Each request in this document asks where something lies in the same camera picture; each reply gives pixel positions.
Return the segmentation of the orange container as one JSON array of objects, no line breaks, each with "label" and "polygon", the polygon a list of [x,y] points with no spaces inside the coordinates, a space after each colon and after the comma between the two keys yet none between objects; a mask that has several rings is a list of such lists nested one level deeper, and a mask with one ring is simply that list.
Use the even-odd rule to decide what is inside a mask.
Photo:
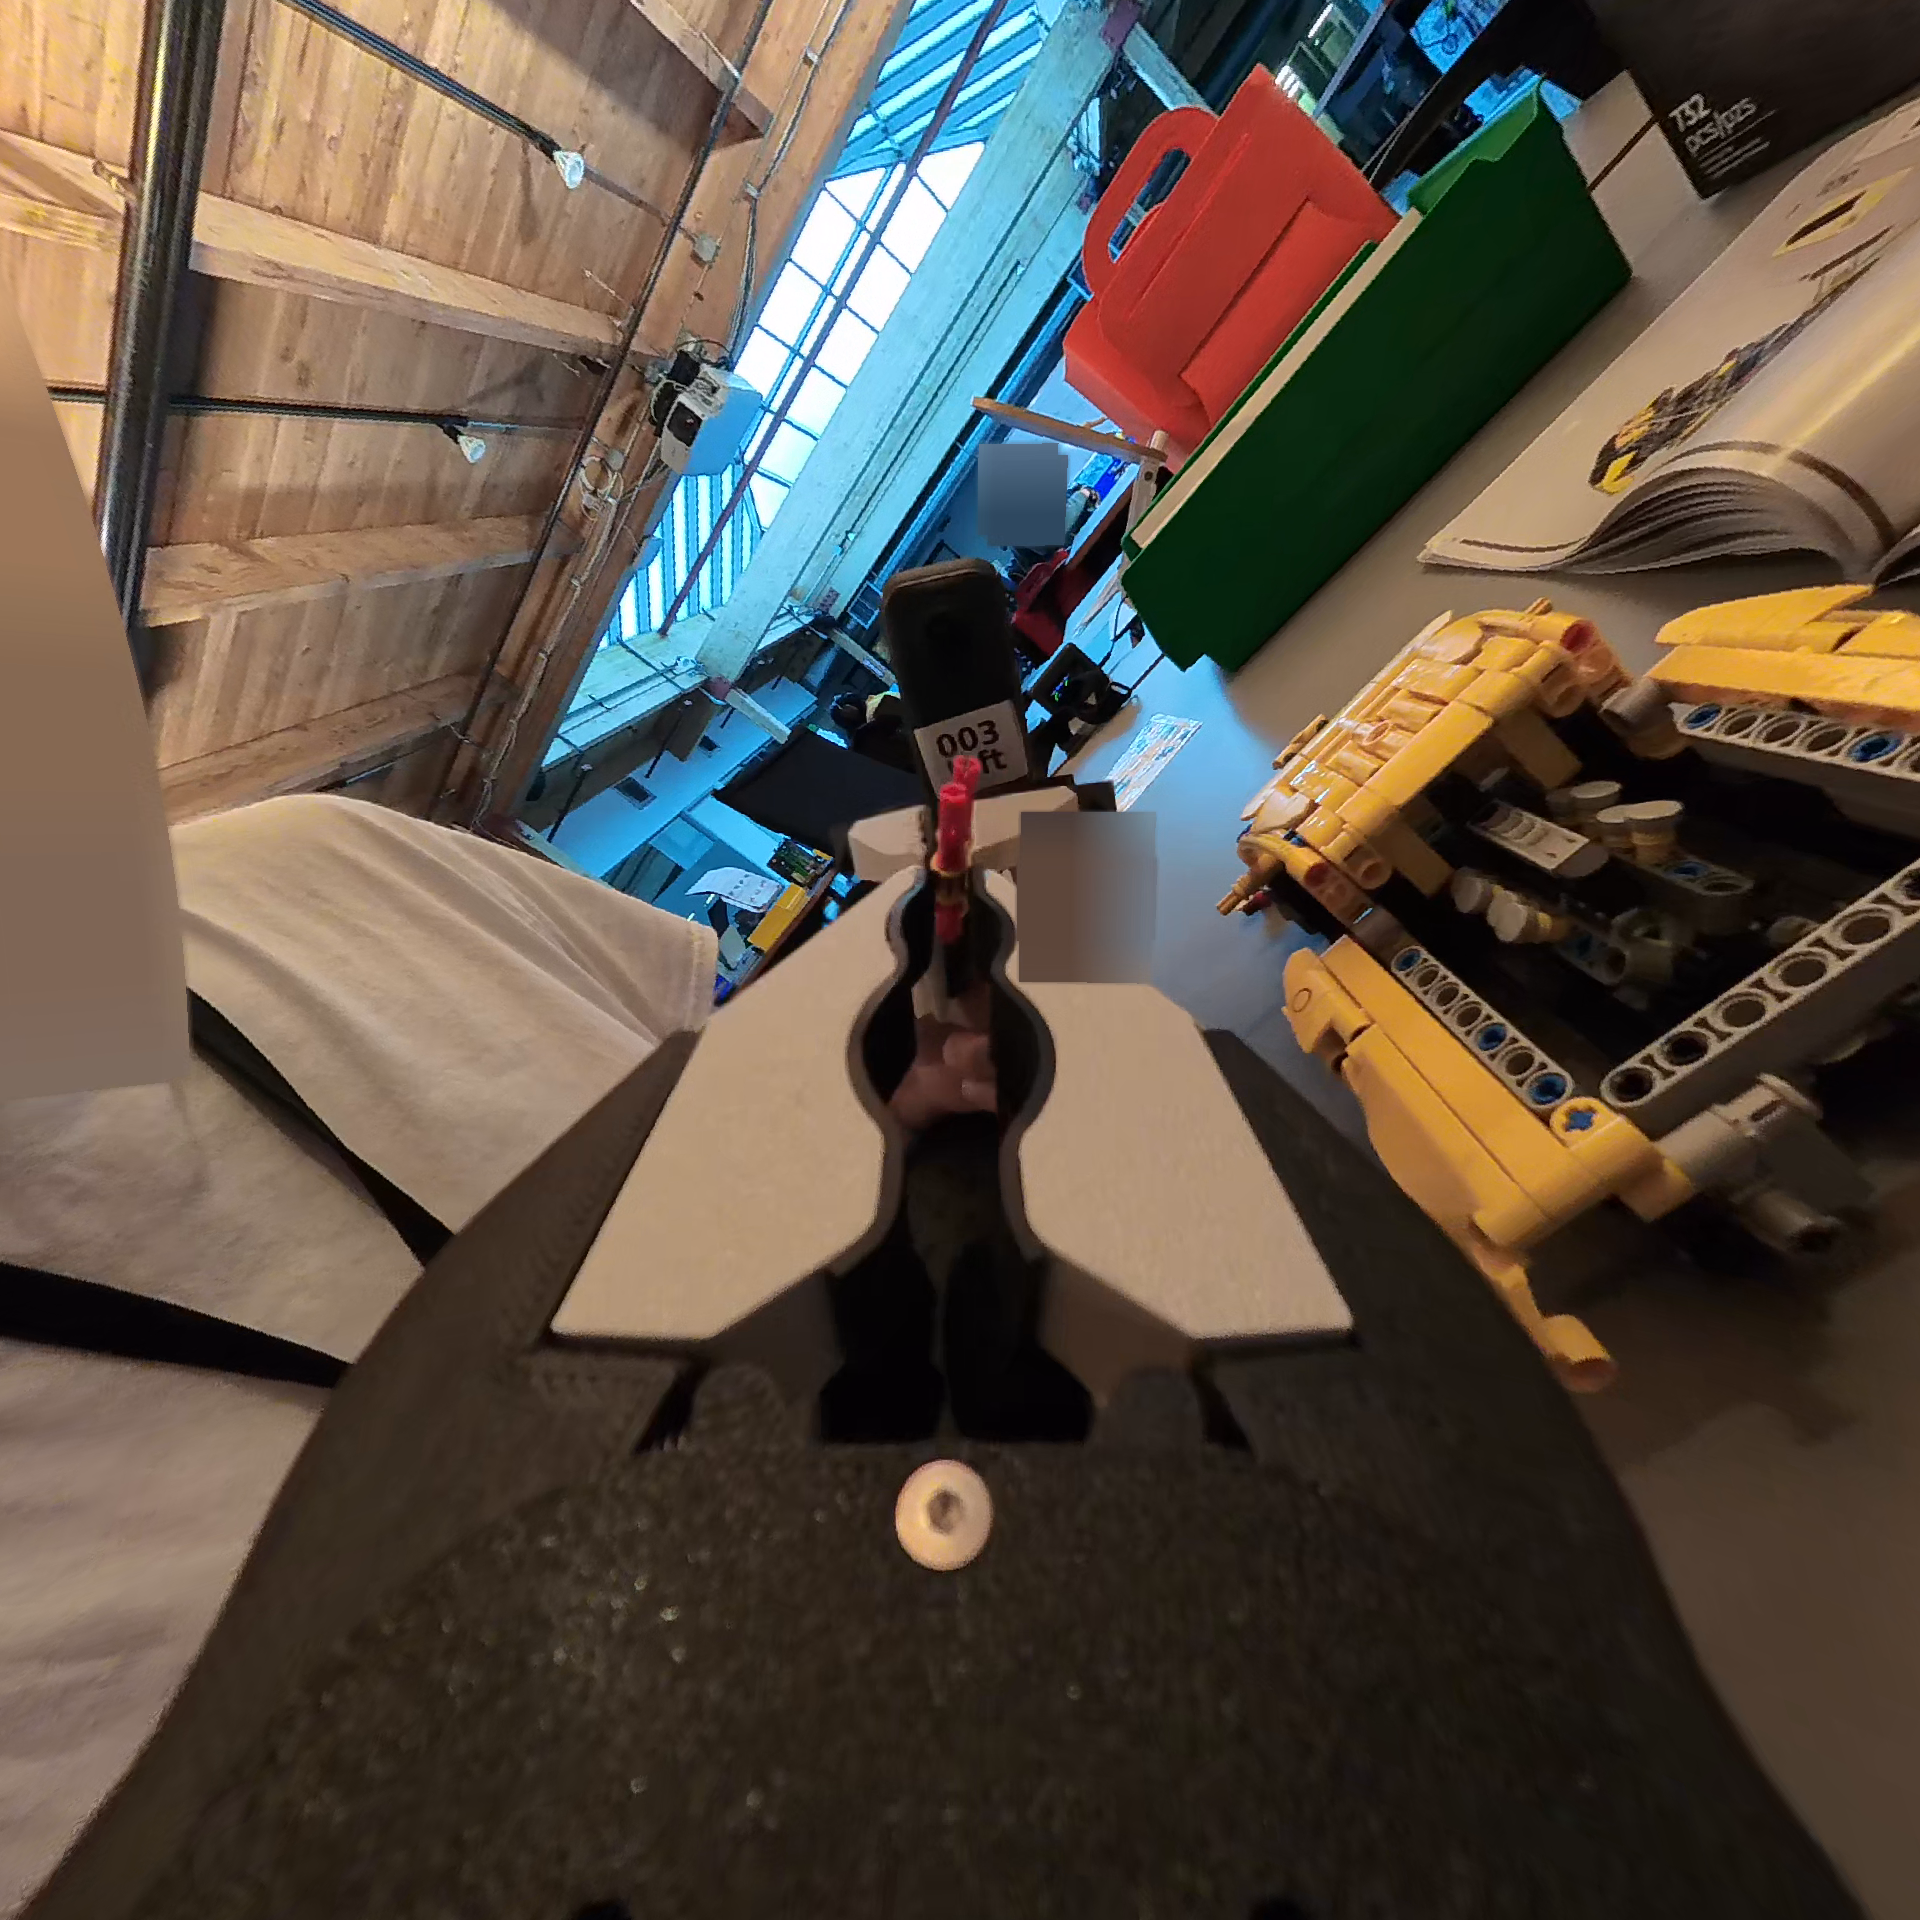
[{"label": "orange container", "polygon": [[1088,220],[1069,385],[1174,460],[1208,430],[1398,214],[1256,65],[1225,111],[1141,132]]}]

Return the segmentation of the person's left hand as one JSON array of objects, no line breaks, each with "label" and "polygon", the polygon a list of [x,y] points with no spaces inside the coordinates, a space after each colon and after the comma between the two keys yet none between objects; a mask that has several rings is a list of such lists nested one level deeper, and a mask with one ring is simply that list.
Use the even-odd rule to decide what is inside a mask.
[{"label": "person's left hand", "polygon": [[941,1019],[916,1022],[916,1048],[886,1111],[916,1133],[951,1116],[996,1113],[991,1036]]}]

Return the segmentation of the yellow brick toy car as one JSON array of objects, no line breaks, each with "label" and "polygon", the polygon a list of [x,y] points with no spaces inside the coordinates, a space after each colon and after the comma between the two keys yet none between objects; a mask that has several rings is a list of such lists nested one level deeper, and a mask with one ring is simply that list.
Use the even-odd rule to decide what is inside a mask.
[{"label": "yellow brick toy car", "polygon": [[1914,613],[1857,584],[1660,629],[1442,613],[1274,756],[1218,913],[1320,944],[1287,1022],[1573,1390],[1532,1259],[1626,1211],[1820,1251],[1870,1204],[1814,1076],[1914,1019]]}]

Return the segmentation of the white ceiling device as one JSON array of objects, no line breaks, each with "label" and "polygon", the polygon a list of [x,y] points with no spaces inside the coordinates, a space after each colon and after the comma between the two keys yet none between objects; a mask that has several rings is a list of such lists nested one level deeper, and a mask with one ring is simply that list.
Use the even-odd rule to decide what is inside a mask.
[{"label": "white ceiling device", "polygon": [[646,407],[655,457],[673,475],[726,471],[760,419],[762,397],[704,343],[673,349]]}]

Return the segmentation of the green plastic bin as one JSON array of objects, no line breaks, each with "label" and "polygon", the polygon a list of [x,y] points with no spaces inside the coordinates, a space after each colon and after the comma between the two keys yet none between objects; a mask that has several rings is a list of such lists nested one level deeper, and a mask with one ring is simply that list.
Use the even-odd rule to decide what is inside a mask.
[{"label": "green plastic bin", "polygon": [[1127,535],[1162,657],[1246,665],[1626,283],[1528,84],[1408,193]]}]

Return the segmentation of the toy car set box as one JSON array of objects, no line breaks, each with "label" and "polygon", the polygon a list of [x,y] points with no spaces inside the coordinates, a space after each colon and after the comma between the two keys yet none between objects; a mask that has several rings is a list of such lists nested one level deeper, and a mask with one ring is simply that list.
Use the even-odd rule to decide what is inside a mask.
[{"label": "toy car set box", "polygon": [[1590,1],[1701,199],[1918,80],[1914,1]]}]

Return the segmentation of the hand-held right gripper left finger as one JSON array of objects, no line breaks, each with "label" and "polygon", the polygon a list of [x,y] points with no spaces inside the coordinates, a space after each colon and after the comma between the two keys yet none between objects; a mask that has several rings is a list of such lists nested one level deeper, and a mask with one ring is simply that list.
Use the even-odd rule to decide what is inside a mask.
[{"label": "hand-held right gripper left finger", "polygon": [[830,1439],[938,1428],[932,1289],[896,1225],[905,1145],[861,1048],[909,987],[921,884],[882,879],[711,1015],[551,1318],[567,1357],[668,1365],[641,1445],[679,1441],[740,1365]]}]

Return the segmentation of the skylight window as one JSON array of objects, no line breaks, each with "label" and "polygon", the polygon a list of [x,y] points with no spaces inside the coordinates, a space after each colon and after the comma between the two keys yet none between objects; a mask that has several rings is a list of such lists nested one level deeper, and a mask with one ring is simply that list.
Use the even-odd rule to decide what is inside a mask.
[{"label": "skylight window", "polygon": [[916,171],[866,161],[826,180],[733,360],[758,412],[722,471],[673,484],[596,654],[638,648],[672,607],[729,600],[984,141],[943,135]]}]

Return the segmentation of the black device with display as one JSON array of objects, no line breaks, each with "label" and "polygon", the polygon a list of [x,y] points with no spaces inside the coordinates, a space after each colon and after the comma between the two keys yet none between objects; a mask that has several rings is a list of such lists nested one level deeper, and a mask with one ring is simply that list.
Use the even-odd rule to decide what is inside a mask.
[{"label": "black device with display", "polygon": [[1023,681],[1025,709],[1040,713],[1040,720],[1031,718],[1025,723],[1029,742],[1045,758],[1054,752],[1071,753],[1085,736],[1103,729],[1132,699],[1133,693],[1116,683],[1101,662],[1076,643],[1064,640]]}]

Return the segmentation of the open instruction booklet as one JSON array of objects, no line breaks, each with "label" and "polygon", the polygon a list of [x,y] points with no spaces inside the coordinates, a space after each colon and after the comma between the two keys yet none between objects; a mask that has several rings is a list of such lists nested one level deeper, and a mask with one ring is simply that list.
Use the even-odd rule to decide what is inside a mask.
[{"label": "open instruction booklet", "polygon": [[1422,551],[1639,572],[1809,553],[1914,579],[1918,105],[1834,141]]}]

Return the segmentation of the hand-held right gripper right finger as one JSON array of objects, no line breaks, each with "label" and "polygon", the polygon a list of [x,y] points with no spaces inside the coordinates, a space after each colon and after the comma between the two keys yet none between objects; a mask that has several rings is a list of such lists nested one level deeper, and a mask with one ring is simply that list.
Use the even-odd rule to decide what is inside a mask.
[{"label": "hand-held right gripper right finger", "polygon": [[1342,1347],[1353,1309],[1185,1009],[1022,973],[1020,899],[973,884],[991,987],[999,1191],[1034,1339],[1103,1411],[1141,1376]]}]

